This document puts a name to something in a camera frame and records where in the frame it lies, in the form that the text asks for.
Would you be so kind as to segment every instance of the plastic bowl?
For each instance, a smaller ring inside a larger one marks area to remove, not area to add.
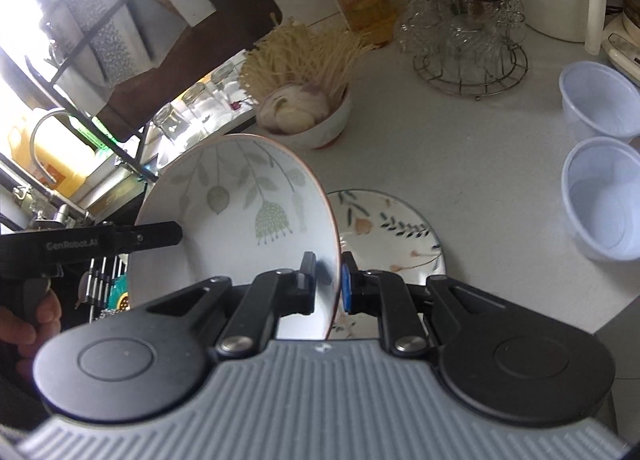
[[[632,147],[606,136],[580,142],[562,168],[562,201],[585,256],[640,258],[640,154]]]
[[[322,148],[333,142],[342,133],[342,130],[347,125],[347,120],[349,120],[352,107],[351,90],[347,90],[338,109],[320,124],[316,124],[306,132],[296,133],[295,135],[275,135],[265,131],[264,135],[295,150]]]
[[[640,93],[621,73],[590,61],[560,74],[562,110],[574,137],[607,135],[630,142],[640,135]]]

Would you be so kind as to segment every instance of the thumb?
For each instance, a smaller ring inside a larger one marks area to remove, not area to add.
[[[0,306],[0,341],[12,345],[29,345],[36,340],[33,326],[16,317],[13,312]]]

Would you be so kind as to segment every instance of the tile floor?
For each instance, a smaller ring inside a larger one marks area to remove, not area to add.
[[[640,297],[596,332],[616,360],[613,403],[618,434],[640,442]]]

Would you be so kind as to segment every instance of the floral plate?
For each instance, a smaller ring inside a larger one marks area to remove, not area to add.
[[[340,247],[334,216],[308,167],[277,142],[257,135],[204,140],[164,170],[137,224],[174,220],[179,245],[135,252],[127,281],[132,306],[211,276],[251,283],[261,272],[318,260],[316,309],[280,321],[276,336],[324,339],[334,319]]]
[[[389,270],[413,284],[425,284],[431,274],[445,273],[438,237],[409,204],[366,189],[343,189],[328,197],[338,223],[340,246],[351,251],[360,270]],[[376,318],[348,315],[340,303],[331,339],[377,336]]]

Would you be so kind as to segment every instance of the orange flower print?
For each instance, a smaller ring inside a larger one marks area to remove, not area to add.
[[[356,218],[356,232],[358,234],[369,234],[373,224],[368,218]]]

